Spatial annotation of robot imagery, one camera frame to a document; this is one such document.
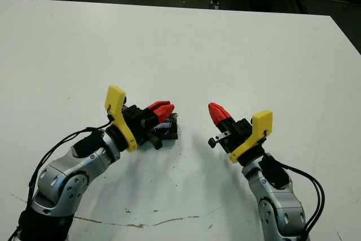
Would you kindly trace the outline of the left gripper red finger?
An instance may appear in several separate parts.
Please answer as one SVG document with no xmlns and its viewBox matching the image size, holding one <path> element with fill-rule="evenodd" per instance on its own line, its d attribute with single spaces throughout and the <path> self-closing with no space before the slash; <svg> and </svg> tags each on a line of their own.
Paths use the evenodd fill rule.
<svg viewBox="0 0 361 241">
<path fill-rule="evenodd" d="M 169 101 L 156 101 L 148 106 L 147 109 L 154 114 L 166 114 L 170 106 Z"/>
<path fill-rule="evenodd" d="M 164 104 L 154 110 L 154 114 L 157 116 L 158 121 L 165 121 L 174 110 L 173 104 Z"/>
</svg>

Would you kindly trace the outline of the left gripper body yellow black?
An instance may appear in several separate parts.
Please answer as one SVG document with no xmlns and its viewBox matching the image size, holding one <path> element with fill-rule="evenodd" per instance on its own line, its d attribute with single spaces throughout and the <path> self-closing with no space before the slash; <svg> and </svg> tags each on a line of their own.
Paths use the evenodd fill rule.
<svg viewBox="0 0 361 241">
<path fill-rule="evenodd" d="M 120 151 L 133 152 L 146 141 L 153 142 L 157 148 L 162 147 L 161 139 L 151 133 L 162 121 L 158 121 L 147 107 L 127 107 L 125 91 L 114 85 L 109 86 L 104 107 L 111 121 L 106 132 Z"/>
</svg>

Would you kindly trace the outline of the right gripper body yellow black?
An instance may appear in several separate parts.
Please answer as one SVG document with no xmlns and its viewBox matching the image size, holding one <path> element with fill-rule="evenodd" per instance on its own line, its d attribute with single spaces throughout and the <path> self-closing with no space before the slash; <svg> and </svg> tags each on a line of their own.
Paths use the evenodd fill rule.
<svg viewBox="0 0 361 241">
<path fill-rule="evenodd" d="M 235 121 L 225 110 L 210 110 L 210 117 L 220 133 L 209 138 L 208 145 L 214 148 L 220 144 L 233 163 L 246 165 L 262 156 L 263 142 L 272 132 L 273 112 L 261 111 L 251 121 Z"/>
</svg>

